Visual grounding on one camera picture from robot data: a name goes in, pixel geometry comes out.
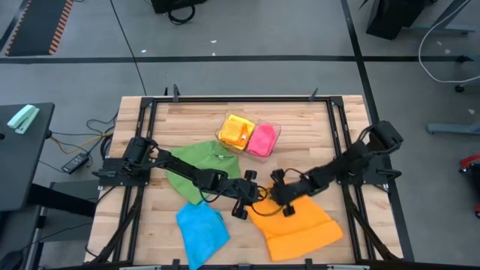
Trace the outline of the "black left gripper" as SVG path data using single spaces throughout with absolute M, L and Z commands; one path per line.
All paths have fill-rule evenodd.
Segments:
M 244 178 L 233 180 L 233 189 L 236 192 L 234 196 L 236 202 L 231 212 L 233 217 L 246 220 L 248 212 L 245 207 L 252 206 L 253 203 L 260 201 L 259 185 L 254 182 L 256 177 L 257 171 L 246 170 Z

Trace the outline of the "orange microfiber towel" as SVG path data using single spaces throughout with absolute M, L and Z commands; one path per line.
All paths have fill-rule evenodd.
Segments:
M 294 200 L 292 206 L 295 214 L 289 217 L 269 198 L 247 207 L 272 261 L 296 259 L 343 238 L 340 225 L 309 196 Z
M 220 141 L 229 146 L 239 150 L 244 150 L 248 144 L 251 134 L 254 131 L 254 128 L 255 125 L 248 126 L 241 122 L 229 121 L 227 118 L 222 124 L 218 138 Z

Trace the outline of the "pink microfiber towel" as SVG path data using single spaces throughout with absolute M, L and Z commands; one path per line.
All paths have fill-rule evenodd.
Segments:
M 250 137 L 247 152 L 259 156 L 267 157 L 271 154 L 277 139 L 277 131 L 273 125 L 261 124 Z

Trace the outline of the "green microfiber towel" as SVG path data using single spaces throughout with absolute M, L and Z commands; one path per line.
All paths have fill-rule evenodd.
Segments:
M 173 156 L 199 168 L 215 169 L 228 173 L 230 179 L 241 176 L 238 158 L 226 150 L 218 141 L 207 141 L 170 150 Z M 166 177 L 173 188 L 189 203 L 197 205 L 203 201 L 194 184 L 174 172 L 166 171 Z

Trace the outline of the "clear plastic bin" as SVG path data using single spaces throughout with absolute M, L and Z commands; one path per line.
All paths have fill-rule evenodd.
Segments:
M 224 121 L 228 118 L 228 116 L 229 116 L 230 114 L 234 114 L 234 115 L 236 115 L 236 116 L 240 116 L 240 117 L 242 117 L 242 118 L 245 118 L 245 119 L 250 120 L 251 122 L 253 122 L 253 123 L 255 124 L 254 130 L 255 130 L 259 125 L 262 125 L 262 124 L 273 125 L 273 126 L 275 127 L 275 129 L 276 129 L 276 131 L 277 131 L 277 139 L 276 139 L 276 142 L 275 142 L 275 144 L 274 144 L 274 147 L 273 147 L 273 149 L 272 149 L 272 151 L 271 151 L 271 154 L 270 154 L 269 156 L 267 156 L 267 157 L 259 157 L 259 156 L 255 156 L 255 155 L 252 155 L 252 154 L 248 153 L 248 152 L 247 152 L 247 147 L 248 147 L 248 143 L 249 143 L 249 140 L 250 140 L 250 139 L 248 140 L 248 143 L 247 143 L 246 147 L 244 148 L 244 150 L 239 150 L 239 149 L 234 148 L 234 147 L 232 147 L 231 145 L 227 145 L 225 142 L 222 142 L 222 141 L 219 140 L 219 138 L 218 138 L 219 131 L 220 131 L 221 127 L 222 127 L 222 124 L 223 124 Z M 265 162 L 267 159 L 269 159 L 269 157 L 272 155 L 272 153 L 273 153 L 273 151 L 274 151 L 274 149 L 275 149 L 275 146 L 276 146 L 276 144 L 277 144 L 277 141 L 278 141 L 278 138 L 279 138 L 280 135 L 281 135 L 281 126 L 280 126 L 278 123 L 275 123 L 275 122 L 272 122 L 272 121 L 263 120 L 263 119 L 261 119 L 261 118 L 258 118 L 258 117 L 255 117 L 255 116 L 253 116 L 253 115 L 247 114 L 247 113 L 244 112 L 243 110 L 237 109 L 237 108 L 230 108 L 230 109 L 228 109 L 228 110 L 225 112 L 224 117 L 223 117 L 223 120 L 221 121 L 218 129 L 217 129 L 216 132 L 215 132 L 215 136 L 216 136 L 218 142 L 219 142 L 224 148 L 226 148 L 227 150 L 229 150 L 229 151 L 231 151 L 231 152 L 236 153 L 237 155 L 243 155 L 243 156 L 245 156 L 246 158 L 250 158 L 250 159 L 253 159 L 253 160 L 259 161 L 259 162 Z

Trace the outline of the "yellow microfiber towel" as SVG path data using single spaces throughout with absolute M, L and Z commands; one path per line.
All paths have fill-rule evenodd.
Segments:
M 234 115 L 234 114 L 230 114 L 228 116 L 228 120 L 229 121 L 235 121 L 235 122 L 241 122 L 241 123 L 246 124 L 248 126 L 254 126 L 255 125 L 252 121 L 250 121 L 246 118 L 242 118 L 240 116 Z

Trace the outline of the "blue microfiber towel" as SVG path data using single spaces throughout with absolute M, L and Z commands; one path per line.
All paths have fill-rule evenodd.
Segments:
M 198 270 L 229 240 L 221 213 L 206 202 L 187 203 L 177 214 L 189 270 Z

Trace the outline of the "black desk crossbeam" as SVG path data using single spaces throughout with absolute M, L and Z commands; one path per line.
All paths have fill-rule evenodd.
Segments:
M 93 202 L 39 184 L 31 185 L 26 202 L 90 218 L 95 216 L 96 205 Z

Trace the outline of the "red cart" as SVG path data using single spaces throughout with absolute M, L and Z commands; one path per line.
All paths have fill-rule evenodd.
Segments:
M 465 157 L 459 161 L 459 173 L 467 176 L 480 196 L 480 154 Z

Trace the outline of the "black equipment box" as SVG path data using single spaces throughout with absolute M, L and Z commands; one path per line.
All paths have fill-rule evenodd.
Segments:
M 181 8 L 200 5 L 208 0 L 149 0 L 156 14 L 164 14 Z

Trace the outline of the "black side table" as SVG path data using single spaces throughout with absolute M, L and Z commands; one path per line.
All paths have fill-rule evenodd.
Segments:
M 21 209 L 27 201 L 53 116 L 53 103 L 36 103 L 39 113 L 24 134 L 7 126 L 24 106 L 0 106 L 0 212 Z

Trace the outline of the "grey desk leg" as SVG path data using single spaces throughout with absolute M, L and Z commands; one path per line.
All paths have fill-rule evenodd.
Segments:
M 471 0 L 453 0 L 432 25 L 412 25 L 408 29 L 419 32 L 444 32 L 447 34 L 468 35 L 476 32 L 472 26 L 454 25 L 452 21 L 471 2 Z

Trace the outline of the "mint green stapler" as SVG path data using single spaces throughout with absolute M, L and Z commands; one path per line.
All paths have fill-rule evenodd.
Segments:
M 9 120 L 7 126 L 14 129 L 17 134 L 24 134 L 39 112 L 39 108 L 27 104 Z

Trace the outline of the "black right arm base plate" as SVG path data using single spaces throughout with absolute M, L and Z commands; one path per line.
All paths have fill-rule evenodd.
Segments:
M 383 185 L 399 176 L 400 171 L 385 166 L 384 157 L 373 157 L 340 171 L 336 175 L 336 182 L 340 185 Z

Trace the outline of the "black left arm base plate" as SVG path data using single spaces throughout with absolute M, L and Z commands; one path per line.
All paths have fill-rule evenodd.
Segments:
M 106 158 L 103 166 L 92 172 L 99 178 L 100 186 L 140 187 L 150 183 L 149 162 L 136 163 L 126 158 Z

